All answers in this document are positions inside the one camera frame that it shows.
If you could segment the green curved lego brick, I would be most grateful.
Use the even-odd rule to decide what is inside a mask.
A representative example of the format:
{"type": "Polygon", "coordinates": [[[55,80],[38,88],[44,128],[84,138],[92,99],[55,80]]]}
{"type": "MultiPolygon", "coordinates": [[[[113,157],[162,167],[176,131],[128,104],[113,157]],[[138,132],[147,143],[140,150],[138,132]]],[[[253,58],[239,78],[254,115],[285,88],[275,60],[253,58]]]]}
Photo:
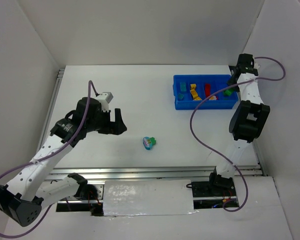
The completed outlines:
{"type": "Polygon", "coordinates": [[[226,89],[224,92],[223,92],[223,95],[225,97],[229,97],[232,95],[232,93],[234,92],[234,89],[233,88],[229,88],[229,89],[226,89]]]}

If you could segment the red lego brick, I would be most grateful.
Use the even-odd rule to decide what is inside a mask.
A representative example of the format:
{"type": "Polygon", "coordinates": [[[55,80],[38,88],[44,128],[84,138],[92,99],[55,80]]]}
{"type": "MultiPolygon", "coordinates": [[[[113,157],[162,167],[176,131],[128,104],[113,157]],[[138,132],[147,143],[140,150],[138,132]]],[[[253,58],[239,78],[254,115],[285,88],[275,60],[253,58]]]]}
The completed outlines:
{"type": "Polygon", "coordinates": [[[211,85],[209,83],[204,85],[204,93],[208,99],[211,97],[211,85]]]}

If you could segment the small green lego brick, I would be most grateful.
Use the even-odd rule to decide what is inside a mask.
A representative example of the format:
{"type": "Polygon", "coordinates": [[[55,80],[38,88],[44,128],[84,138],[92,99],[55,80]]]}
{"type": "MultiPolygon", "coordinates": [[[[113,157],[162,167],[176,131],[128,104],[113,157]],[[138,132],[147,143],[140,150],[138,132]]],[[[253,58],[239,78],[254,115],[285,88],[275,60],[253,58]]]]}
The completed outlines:
{"type": "Polygon", "coordinates": [[[150,137],[149,142],[151,143],[152,146],[154,146],[156,144],[156,140],[154,137],[150,137]]]}

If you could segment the small yellow lego brick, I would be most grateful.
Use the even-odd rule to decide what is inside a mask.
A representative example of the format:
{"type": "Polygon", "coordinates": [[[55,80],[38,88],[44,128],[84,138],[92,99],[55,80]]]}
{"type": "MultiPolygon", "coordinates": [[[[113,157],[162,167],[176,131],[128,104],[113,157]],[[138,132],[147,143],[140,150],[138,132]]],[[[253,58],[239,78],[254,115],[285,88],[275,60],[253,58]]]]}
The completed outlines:
{"type": "Polygon", "coordinates": [[[197,88],[197,85],[195,83],[190,84],[190,89],[195,90],[197,88]]]}

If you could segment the turquoise small lego brick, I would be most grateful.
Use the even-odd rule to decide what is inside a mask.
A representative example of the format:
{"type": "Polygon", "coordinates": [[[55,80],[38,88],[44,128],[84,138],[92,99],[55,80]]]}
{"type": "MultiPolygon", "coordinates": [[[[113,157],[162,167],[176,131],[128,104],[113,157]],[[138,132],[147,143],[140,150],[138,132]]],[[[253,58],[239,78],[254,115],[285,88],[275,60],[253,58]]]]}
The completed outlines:
{"type": "Polygon", "coordinates": [[[179,93],[179,94],[177,95],[177,98],[178,98],[179,101],[183,101],[183,100],[185,99],[185,95],[182,94],[182,93],[179,93]]]}

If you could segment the yellow curved lego brick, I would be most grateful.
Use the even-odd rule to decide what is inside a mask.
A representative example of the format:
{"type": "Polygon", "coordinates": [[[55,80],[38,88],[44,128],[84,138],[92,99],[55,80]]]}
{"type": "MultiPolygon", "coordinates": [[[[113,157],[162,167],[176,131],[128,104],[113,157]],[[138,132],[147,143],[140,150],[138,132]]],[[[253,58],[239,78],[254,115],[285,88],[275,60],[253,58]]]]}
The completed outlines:
{"type": "Polygon", "coordinates": [[[193,100],[194,100],[194,101],[201,101],[202,99],[201,99],[199,96],[197,96],[197,97],[194,98],[193,100]]]}

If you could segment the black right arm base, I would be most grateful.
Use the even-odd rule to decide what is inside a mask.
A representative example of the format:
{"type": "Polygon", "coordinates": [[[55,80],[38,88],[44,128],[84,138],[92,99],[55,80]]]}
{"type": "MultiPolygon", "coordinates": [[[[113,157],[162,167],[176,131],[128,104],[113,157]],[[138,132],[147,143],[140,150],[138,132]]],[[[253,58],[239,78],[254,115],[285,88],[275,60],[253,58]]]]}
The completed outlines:
{"type": "Polygon", "coordinates": [[[226,208],[239,207],[234,183],[230,188],[222,188],[210,185],[209,181],[192,181],[185,187],[192,190],[195,210],[222,209],[223,204],[226,208]]]}

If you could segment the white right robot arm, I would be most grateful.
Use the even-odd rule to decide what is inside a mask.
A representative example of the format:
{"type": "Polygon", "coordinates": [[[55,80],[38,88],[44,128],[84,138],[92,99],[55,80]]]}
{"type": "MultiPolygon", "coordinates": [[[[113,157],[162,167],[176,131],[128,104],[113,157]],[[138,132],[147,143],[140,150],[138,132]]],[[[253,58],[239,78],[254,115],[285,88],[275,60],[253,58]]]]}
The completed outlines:
{"type": "Polygon", "coordinates": [[[243,151],[264,128],[270,114],[270,107],[260,97],[259,73],[255,57],[248,53],[238,56],[235,66],[230,66],[230,74],[191,74],[173,76],[173,95],[176,110],[223,110],[236,108],[228,131],[233,141],[225,158],[209,175],[213,188],[229,189],[233,184],[238,162],[243,151]]]}

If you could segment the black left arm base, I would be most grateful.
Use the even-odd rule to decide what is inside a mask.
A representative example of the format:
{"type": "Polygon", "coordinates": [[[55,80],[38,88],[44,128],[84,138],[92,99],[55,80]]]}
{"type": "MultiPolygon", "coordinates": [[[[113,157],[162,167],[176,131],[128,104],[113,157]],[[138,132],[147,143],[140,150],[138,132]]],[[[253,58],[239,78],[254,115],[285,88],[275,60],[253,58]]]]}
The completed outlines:
{"type": "Polygon", "coordinates": [[[103,217],[105,184],[88,184],[79,196],[63,198],[56,205],[57,213],[86,213],[103,217]]]}

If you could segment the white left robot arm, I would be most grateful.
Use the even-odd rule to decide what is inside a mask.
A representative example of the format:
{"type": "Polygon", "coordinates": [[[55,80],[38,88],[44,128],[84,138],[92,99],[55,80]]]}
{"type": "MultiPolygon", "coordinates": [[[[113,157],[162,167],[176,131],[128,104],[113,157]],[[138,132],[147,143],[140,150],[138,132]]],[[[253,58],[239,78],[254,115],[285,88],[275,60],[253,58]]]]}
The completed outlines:
{"type": "Polygon", "coordinates": [[[121,109],[115,108],[111,121],[109,100],[83,97],[76,108],[58,120],[45,143],[20,172],[6,184],[0,184],[0,210],[22,227],[32,224],[42,209],[67,198],[85,195],[88,181],[78,173],[43,186],[55,166],[88,133],[121,135],[127,131],[121,109]]]}

